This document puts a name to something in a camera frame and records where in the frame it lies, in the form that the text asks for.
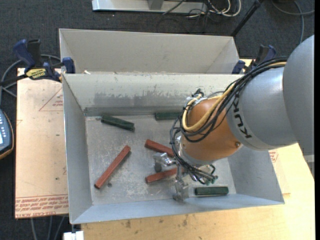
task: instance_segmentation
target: black device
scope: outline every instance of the black device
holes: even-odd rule
[[[0,159],[9,155],[13,148],[13,129],[7,115],[0,109]]]

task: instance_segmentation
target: yellow clamp label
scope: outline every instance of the yellow clamp label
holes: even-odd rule
[[[32,68],[27,73],[25,73],[29,78],[39,78],[46,75],[46,69],[45,68]]]

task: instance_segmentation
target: green wooden block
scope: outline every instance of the green wooden block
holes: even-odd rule
[[[155,120],[173,120],[180,115],[180,112],[157,112],[155,113]]]
[[[229,193],[227,186],[196,187],[194,194],[199,197],[224,196]]]
[[[116,126],[125,130],[135,131],[135,124],[133,122],[128,122],[107,114],[102,115],[101,122],[111,126]]]

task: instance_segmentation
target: wooden stick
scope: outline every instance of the wooden stick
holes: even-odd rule
[[[144,146],[148,149],[151,149],[153,151],[156,151],[156,152],[161,152],[161,153],[167,153],[169,157],[174,157],[174,152],[172,151],[172,149],[170,147],[167,147],[165,145],[162,145],[162,144],[159,144],[157,142],[154,142],[150,139],[147,139],[145,141],[145,144]]]
[[[101,175],[101,177],[95,182],[94,186],[97,189],[100,189],[106,180],[111,176],[117,166],[121,163],[121,161],[129,154],[131,147],[126,145],[121,152],[116,156],[113,162],[109,165],[109,167],[105,170],[105,172]]]
[[[157,172],[155,174],[151,174],[151,175],[145,177],[145,182],[146,183],[151,183],[151,182],[159,181],[159,180],[162,180],[164,178],[167,178],[167,177],[170,177],[172,175],[175,175],[176,173],[177,173],[177,168],[173,168],[173,169],[170,169],[170,170]]]

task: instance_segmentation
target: blue clamp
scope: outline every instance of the blue clamp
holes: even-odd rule
[[[273,46],[264,46],[261,44],[258,55],[254,60],[252,60],[249,70],[254,70],[259,64],[273,59],[276,54],[276,49]]]
[[[30,79],[61,81],[61,74],[56,72],[48,62],[42,62],[40,40],[32,40],[28,43],[25,39],[20,40],[14,45],[13,52],[19,60],[26,63],[24,74]],[[60,65],[65,67],[66,73],[74,74],[76,72],[74,61],[70,57],[63,58]]]
[[[243,60],[239,59],[232,70],[232,74],[240,74],[243,71],[245,64],[246,63]]]

